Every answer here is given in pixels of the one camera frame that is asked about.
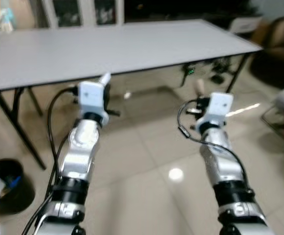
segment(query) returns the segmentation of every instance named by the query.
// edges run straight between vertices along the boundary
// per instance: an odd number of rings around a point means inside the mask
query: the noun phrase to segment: tiled floor
[[[206,79],[206,90],[220,91],[207,80],[208,68],[197,70]],[[112,78],[110,107],[122,111],[102,130],[101,148],[86,202],[83,226],[93,235],[216,235],[217,204],[209,185],[199,145],[184,139],[176,129],[176,113],[185,100],[194,97],[193,77],[178,86],[179,67],[139,72]],[[46,109],[54,93],[66,86],[34,89]],[[159,88],[166,86],[174,89]],[[128,100],[121,97],[131,91]],[[260,104],[228,118],[226,127],[235,152],[244,161],[251,186],[272,228],[284,235],[284,141],[259,119],[277,89],[254,79],[247,67],[233,90],[232,110]],[[11,101],[12,93],[5,97]],[[74,122],[78,107],[70,96],[63,97],[54,112],[54,129],[60,140]],[[191,118],[183,117],[190,125]],[[24,212],[0,217],[4,234],[20,234],[28,217],[41,203],[51,169],[51,153],[46,141],[45,121],[40,119],[25,93],[21,124],[48,165],[41,171],[23,146],[15,130],[0,110],[0,158],[20,160],[32,178],[36,199]],[[184,179],[173,182],[169,171],[179,168]]]

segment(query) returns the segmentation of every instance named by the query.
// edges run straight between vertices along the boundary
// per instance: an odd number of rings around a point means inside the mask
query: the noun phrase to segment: green light
[[[195,69],[191,69],[191,70],[189,70],[188,74],[191,75],[191,74],[193,74],[194,72],[195,72]]]

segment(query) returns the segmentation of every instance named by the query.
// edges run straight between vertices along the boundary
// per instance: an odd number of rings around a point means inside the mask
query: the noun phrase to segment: white folding table
[[[19,97],[24,88],[29,88],[38,108],[33,86],[245,54],[229,92],[247,55],[261,49],[203,20],[15,31],[0,35],[0,107],[45,169],[18,123]],[[13,109],[1,95],[11,89],[15,89]]]

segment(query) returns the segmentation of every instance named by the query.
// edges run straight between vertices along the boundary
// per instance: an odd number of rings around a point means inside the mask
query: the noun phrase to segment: wall
[[[35,20],[28,0],[9,0],[16,19],[16,29],[34,28]]]
[[[284,0],[251,0],[263,13],[265,19],[273,21],[284,16]]]

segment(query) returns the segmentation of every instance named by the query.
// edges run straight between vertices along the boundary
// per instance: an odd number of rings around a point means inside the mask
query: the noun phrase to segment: white floor tile
[[[153,138],[148,138],[145,145],[157,165],[177,160],[197,153],[200,145],[185,139],[179,131],[171,131]]]
[[[153,168],[155,164],[141,143],[131,143],[111,151],[102,145],[95,157],[91,187],[103,187]]]
[[[177,130],[177,108],[167,109],[132,119],[143,139]]]
[[[101,130],[100,145],[104,150],[113,150],[139,143],[140,140],[133,123],[126,119],[104,126]]]
[[[132,94],[125,102],[125,108],[130,117],[176,108],[183,101],[169,88],[159,88],[150,92]]]
[[[90,192],[86,208],[89,234],[192,234],[157,170]]]
[[[264,202],[265,213],[284,205],[284,151],[282,140],[271,132],[259,131],[233,142],[235,153],[244,162],[258,198]]]
[[[183,172],[183,178],[174,179],[176,169]],[[203,158],[199,154],[185,157],[162,166],[160,172],[193,233],[218,234],[218,205]]]
[[[280,222],[275,214],[271,214],[267,217],[269,226],[275,235],[284,235],[284,225]]]

